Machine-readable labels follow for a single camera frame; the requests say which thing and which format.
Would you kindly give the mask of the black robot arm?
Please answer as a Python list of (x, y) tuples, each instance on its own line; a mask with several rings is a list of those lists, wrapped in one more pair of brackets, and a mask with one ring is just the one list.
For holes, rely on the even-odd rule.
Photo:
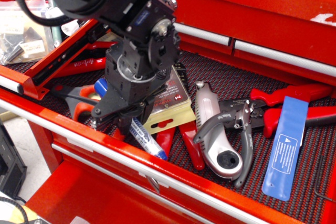
[(92, 123), (100, 127), (112, 122), (127, 134), (134, 118), (146, 122), (181, 55), (172, 6), (164, 0), (55, 0), (62, 16), (46, 19), (32, 14), (25, 0), (17, 1), (29, 18), (44, 26), (95, 19), (122, 35), (123, 41), (106, 52), (108, 87), (91, 112)]

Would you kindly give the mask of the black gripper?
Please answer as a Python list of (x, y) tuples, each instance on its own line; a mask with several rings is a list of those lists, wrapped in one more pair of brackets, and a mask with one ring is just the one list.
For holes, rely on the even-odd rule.
[(92, 109), (94, 129), (112, 123), (122, 135), (129, 133), (132, 118), (148, 120), (156, 95), (165, 91), (172, 68), (172, 43), (151, 40), (135, 44), (125, 40), (106, 52), (108, 89)]

